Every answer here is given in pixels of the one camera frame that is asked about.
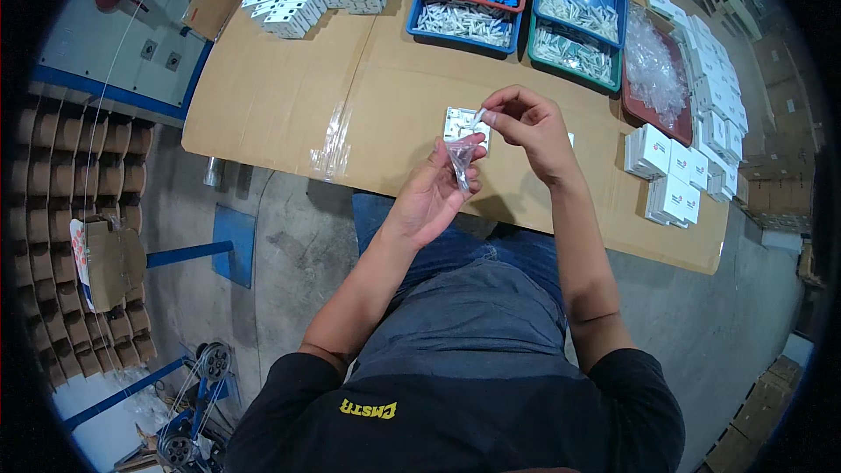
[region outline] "cardboard table surface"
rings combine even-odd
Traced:
[[[328,11],[303,40],[279,40],[237,10],[210,53],[184,126],[187,152],[395,195],[441,135],[448,106],[478,109],[518,83],[555,100],[590,186],[604,245],[713,274],[728,205],[706,194],[698,224],[643,217],[647,183],[622,170],[618,100],[531,68],[418,44],[405,32],[412,0],[379,16]],[[484,188],[463,210],[552,233],[546,187],[521,148],[492,135]]]

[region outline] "concrete floor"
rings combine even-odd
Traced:
[[[352,191],[236,164],[226,172],[230,184],[215,190],[202,184],[206,158],[184,152],[179,142],[179,131],[156,129],[142,200],[147,252],[209,241],[220,203],[258,217],[254,279],[251,289],[232,284],[206,258],[149,272],[159,352],[151,366],[179,356],[182,344],[230,343],[241,405],[229,402],[225,410],[236,418],[272,363],[298,348],[312,316],[356,263]],[[469,215],[459,224],[493,226]],[[699,465],[791,330],[802,294],[795,258],[762,247],[758,238],[756,226],[731,206],[714,276],[608,252],[633,339],[661,362],[683,409],[681,472]]]

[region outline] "person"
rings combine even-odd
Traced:
[[[393,205],[354,194],[359,262],[270,369],[227,471],[677,469],[683,417],[622,323],[558,106],[514,85],[482,107],[548,187],[554,238],[454,228],[482,184],[472,164],[458,189],[440,138]],[[567,328],[580,367],[564,357]]]

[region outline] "blue jeans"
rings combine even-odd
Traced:
[[[353,224],[357,229],[359,255],[371,244],[374,234],[389,215],[394,199],[383,195],[357,192],[353,194]],[[432,243],[422,248],[406,272],[397,294],[439,275],[485,258],[502,261],[519,268],[541,286],[563,311],[558,278],[558,255],[555,238],[500,223],[485,240],[448,226]]]

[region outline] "metal rod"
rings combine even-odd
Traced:
[[[222,254],[234,249],[234,242],[218,241],[214,244],[196,245],[195,247],[176,248],[174,250],[163,250],[146,255],[146,268],[170,265],[188,259],[203,258],[213,254]]]
[[[105,400],[102,400],[100,403],[94,404],[93,406],[90,406],[88,409],[85,409],[81,413],[68,418],[64,421],[64,425],[65,427],[67,427],[67,431],[72,431],[73,429],[78,427],[79,424],[85,423],[91,418],[105,411],[106,409],[116,406],[129,396],[137,392],[143,391],[143,389],[145,389],[146,386],[161,380],[167,374],[172,373],[174,370],[184,365],[184,361],[186,361],[186,359],[186,357],[179,358],[178,360],[175,360],[174,362],[163,366],[161,369],[155,371],[154,373],[149,374],[145,378],[142,378],[139,381],[136,381],[135,383],[129,385],[122,391],[112,394]]]

